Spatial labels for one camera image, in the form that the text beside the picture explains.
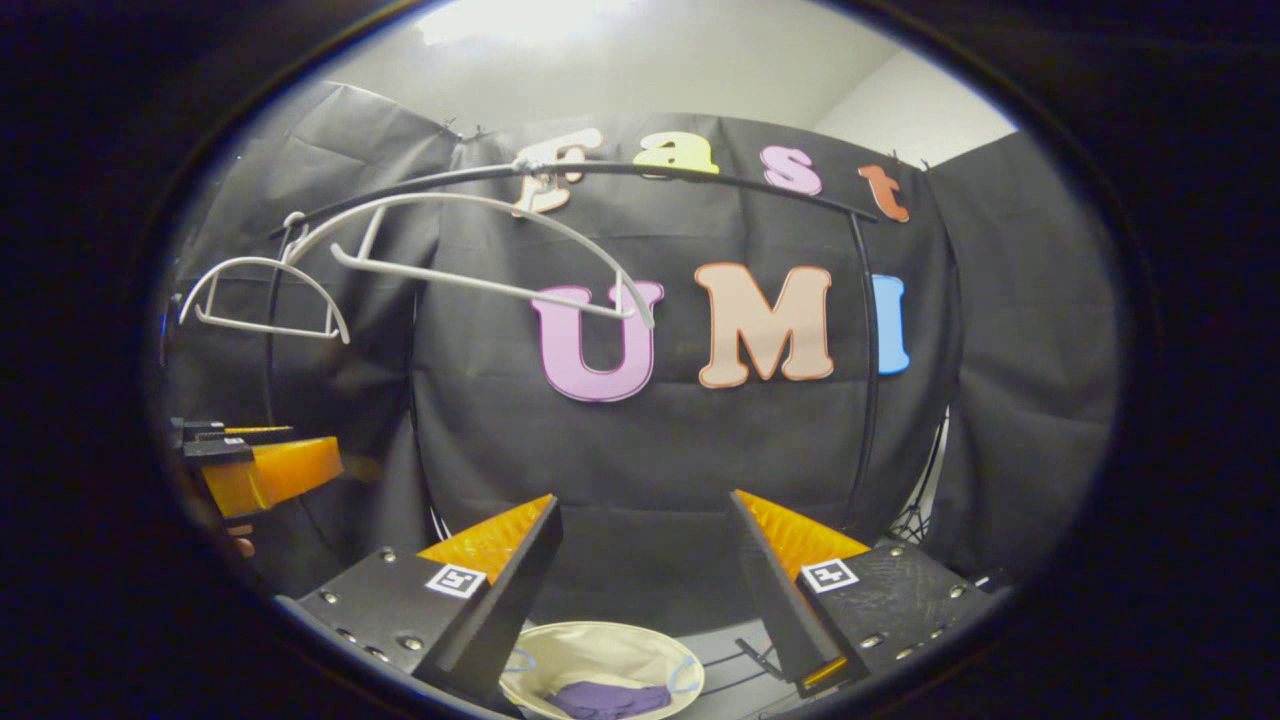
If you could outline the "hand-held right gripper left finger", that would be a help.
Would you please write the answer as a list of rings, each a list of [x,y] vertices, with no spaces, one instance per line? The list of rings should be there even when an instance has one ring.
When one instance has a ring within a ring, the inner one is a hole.
[[[383,546],[276,607],[401,694],[489,712],[563,538],[544,495],[425,550]]]

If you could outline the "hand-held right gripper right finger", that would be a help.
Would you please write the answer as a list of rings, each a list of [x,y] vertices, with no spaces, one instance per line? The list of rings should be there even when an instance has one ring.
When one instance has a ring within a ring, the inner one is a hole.
[[[869,546],[780,503],[733,489],[728,519],[748,592],[803,697],[915,664],[997,603],[918,546]]]

